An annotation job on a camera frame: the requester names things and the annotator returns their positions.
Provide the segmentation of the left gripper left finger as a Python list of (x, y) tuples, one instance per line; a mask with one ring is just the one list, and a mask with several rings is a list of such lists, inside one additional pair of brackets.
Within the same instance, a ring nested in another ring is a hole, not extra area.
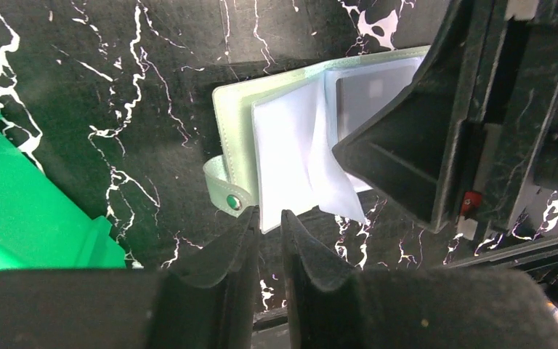
[(0, 348), (247, 348), (259, 219), (162, 270), (2, 270)]

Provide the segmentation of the silver credit card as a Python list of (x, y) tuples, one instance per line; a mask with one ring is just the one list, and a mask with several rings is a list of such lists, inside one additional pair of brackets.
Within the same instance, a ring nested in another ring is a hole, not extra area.
[(338, 139), (343, 140), (408, 86), (421, 57), (365, 65), (336, 76)]

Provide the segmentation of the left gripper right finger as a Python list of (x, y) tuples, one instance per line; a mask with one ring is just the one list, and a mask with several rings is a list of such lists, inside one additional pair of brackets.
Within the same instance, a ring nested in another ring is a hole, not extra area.
[(359, 270), (281, 215), (293, 348), (558, 348), (536, 283), (515, 270)]

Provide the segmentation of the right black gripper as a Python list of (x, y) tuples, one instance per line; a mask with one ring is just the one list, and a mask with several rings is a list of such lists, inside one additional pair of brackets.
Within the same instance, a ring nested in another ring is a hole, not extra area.
[(458, 192), (460, 101), (476, 153), (457, 231), (508, 233), (540, 190), (558, 192), (558, 1), (450, 1), (412, 82), (333, 155), (437, 232)]

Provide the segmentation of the green plastic bin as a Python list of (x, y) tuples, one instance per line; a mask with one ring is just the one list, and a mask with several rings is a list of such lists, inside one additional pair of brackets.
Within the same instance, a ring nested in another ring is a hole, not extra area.
[(85, 214), (0, 133), (0, 270), (122, 268), (125, 252), (111, 228), (105, 217)]

